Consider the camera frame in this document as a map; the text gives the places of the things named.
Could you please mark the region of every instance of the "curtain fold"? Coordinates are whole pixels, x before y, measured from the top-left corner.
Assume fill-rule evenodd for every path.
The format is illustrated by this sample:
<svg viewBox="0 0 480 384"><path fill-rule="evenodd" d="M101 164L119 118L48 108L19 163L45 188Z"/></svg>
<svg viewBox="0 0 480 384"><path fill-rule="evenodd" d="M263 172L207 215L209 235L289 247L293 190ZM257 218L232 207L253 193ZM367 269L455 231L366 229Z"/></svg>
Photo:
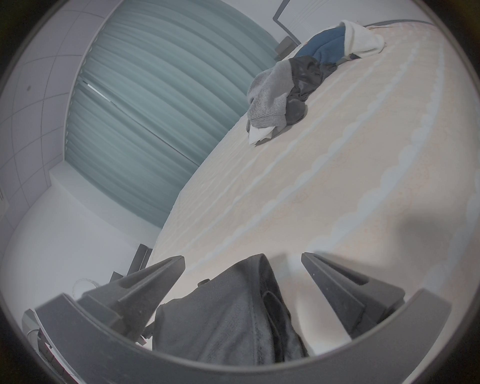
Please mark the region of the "curtain fold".
<svg viewBox="0 0 480 384"><path fill-rule="evenodd" d="M220 0L125 0L83 64L65 159L162 227L178 193L248 109L276 41Z"/></svg>

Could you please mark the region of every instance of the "tiled ceiling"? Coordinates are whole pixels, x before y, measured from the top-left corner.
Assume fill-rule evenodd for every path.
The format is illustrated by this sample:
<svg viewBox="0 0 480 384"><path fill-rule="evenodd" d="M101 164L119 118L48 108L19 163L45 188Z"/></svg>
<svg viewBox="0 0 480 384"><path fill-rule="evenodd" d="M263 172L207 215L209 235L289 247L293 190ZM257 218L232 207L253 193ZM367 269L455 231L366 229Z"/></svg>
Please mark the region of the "tiled ceiling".
<svg viewBox="0 0 480 384"><path fill-rule="evenodd" d="M0 185L10 204L0 256L62 161L63 125L75 75L105 18L121 0L70 0L40 29L0 96Z"/></svg>

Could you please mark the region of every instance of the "clothing pile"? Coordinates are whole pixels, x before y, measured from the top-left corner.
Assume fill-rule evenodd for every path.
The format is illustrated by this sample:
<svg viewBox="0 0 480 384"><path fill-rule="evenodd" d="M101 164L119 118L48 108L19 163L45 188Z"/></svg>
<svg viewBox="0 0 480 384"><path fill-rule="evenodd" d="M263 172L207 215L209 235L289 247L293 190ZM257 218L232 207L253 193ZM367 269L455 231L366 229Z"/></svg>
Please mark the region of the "clothing pile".
<svg viewBox="0 0 480 384"><path fill-rule="evenodd" d="M153 350L211 364L265 365L308 356L263 254L158 307L152 341Z"/></svg>
<svg viewBox="0 0 480 384"><path fill-rule="evenodd" d="M271 139L275 132L303 119L308 96L339 64L379 53L384 46L382 36L343 20L312 37L295 57L257 75L247 92L249 143Z"/></svg>

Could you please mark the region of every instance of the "black garment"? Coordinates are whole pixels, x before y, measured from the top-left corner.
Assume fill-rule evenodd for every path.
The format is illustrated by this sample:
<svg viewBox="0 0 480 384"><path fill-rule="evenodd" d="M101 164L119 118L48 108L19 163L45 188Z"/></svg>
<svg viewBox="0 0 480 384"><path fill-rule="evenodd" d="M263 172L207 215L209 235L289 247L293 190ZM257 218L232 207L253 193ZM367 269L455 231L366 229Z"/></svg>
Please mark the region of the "black garment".
<svg viewBox="0 0 480 384"><path fill-rule="evenodd" d="M161 305L153 350L223 365L263 365L308 356L263 254Z"/></svg>
<svg viewBox="0 0 480 384"><path fill-rule="evenodd" d="M320 64L312 56L289 59L292 67L293 88L287 96L287 125L303 119L306 112L305 101L324 80L336 71L335 64Z"/></svg>

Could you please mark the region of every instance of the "mattress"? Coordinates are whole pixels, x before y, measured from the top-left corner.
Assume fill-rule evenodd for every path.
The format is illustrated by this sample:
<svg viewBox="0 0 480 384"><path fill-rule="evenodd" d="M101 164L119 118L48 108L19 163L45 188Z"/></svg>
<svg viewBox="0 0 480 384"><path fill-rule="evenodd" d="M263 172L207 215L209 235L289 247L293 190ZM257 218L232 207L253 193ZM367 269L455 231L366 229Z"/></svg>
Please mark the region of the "mattress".
<svg viewBox="0 0 480 384"><path fill-rule="evenodd" d="M185 185L149 264L183 255L164 301L264 253L311 354L350 341L300 262L316 252L452 302L438 345L479 283L480 103L454 49L429 24L374 29L386 47L339 66L306 117L252 146L246 116Z"/></svg>

